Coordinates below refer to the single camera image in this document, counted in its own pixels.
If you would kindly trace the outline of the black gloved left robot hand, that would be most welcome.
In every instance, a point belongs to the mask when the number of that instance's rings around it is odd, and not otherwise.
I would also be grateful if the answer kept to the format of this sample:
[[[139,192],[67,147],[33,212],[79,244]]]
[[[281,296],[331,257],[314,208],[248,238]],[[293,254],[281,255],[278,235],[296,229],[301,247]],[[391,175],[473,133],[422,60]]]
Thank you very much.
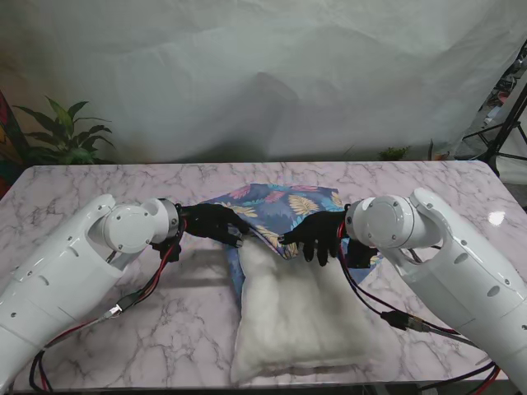
[[[229,227],[236,228],[246,235],[250,226],[233,210],[218,204],[200,203],[182,206],[180,217],[185,219],[185,230],[196,237],[209,238],[217,242],[239,248],[243,244],[240,236],[229,232]]]

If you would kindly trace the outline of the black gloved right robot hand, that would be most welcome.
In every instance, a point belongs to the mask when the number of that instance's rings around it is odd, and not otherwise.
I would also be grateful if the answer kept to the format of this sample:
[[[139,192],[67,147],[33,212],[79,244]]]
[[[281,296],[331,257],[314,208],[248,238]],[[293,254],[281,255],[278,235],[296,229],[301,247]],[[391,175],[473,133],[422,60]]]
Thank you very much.
[[[308,215],[293,230],[280,235],[278,241],[282,245],[300,244],[307,262],[317,258],[319,265],[324,267],[329,257],[337,257],[344,220],[344,211],[318,211]]]

